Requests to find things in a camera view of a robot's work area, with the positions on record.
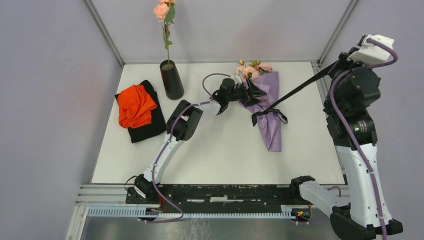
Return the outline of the purple paper flower bouquet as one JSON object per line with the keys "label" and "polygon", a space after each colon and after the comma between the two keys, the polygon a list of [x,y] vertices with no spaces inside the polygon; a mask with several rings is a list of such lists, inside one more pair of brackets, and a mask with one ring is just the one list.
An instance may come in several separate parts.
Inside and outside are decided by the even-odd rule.
{"label": "purple paper flower bouquet", "polygon": [[[257,97],[257,104],[246,107],[252,114],[263,112],[275,103],[280,97],[279,72],[273,70],[268,63],[260,60],[252,60],[245,63],[240,60],[235,70],[237,75],[241,74],[241,82],[249,88],[247,80],[266,93],[265,96]],[[266,114],[256,116],[256,126],[259,128],[267,151],[279,153],[282,151],[282,126],[285,119],[277,110],[270,110]]]}

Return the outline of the black ribbon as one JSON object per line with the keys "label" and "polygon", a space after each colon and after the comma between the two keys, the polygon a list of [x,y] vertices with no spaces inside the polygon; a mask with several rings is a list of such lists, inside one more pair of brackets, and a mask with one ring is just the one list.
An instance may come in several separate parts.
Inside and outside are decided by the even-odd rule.
{"label": "black ribbon", "polygon": [[340,60],[336,60],[335,62],[328,65],[326,68],[319,71],[314,76],[312,76],[311,78],[309,78],[308,80],[306,80],[305,82],[303,82],[302,84],[300,84],[299,86],[297,86],[296,88],[291,90],[289,93],[287,93],[286,95],[284,95],[280,99],[276,100],[273,104],[271,104],[265,110],[253,113],[251,115],[252,126],[255,127],[258,124],[258,122],[259,122],[258,118],[260,116],[266,117],[267,115],[272,115],[274,118],[276,117],[276,120],[279,120],[279,123],[276,124],[277,126],[281,126],[281,124],[287,124],[288,118],[279,109],[277,109],[276,106],[279,105],[280,103],[286,101],[288,98],[294,96],[295,94],[297,94],[298,92],[300,92],[301,90],[303,90],[307,86],[311,85],[312,83],[324,78],[325,76],[328,76],[330,74],[330,71],[335,66],[337,66],[337,64],[339,64],[339,63],[340,63]]}

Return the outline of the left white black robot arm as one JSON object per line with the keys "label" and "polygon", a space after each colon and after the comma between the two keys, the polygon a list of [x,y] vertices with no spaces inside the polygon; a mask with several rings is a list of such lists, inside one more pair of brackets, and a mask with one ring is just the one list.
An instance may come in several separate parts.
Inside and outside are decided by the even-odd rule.
{"label": "left white black robot arm", "polygon": [[156,188],[161,183],[167,166],[180,146],[194,135],[204,113],[218,116],[231,102],[240,102],[244,107],[250,107],[258,104],[260,98],[266,95],[250,79],[243,84],[236,83],[235,77],[227,77],[207,101],[190,103],[181,100],[166,123],[166,135],[160,150],[149,167],[134,180],[133,187],[139,199],[145,204],[156,200]]}

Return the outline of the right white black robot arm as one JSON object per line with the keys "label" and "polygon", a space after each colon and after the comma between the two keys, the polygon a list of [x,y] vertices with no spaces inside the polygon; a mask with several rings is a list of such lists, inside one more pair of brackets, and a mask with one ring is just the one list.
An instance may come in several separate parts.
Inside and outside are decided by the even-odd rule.
{"label": "right white black robot arm", "polygon": [[318,73],[331,77],[324,101],[327,129],[345,168],[349,200],[320,185],[309,175],[293,178],[289,199],[308,201],[328,218],[342,240],[374,240],[403,232],[384,199],[377,166],[377,131],[367,108],[381,96],[381,79],[365,60],[352,60],[347,52]]}

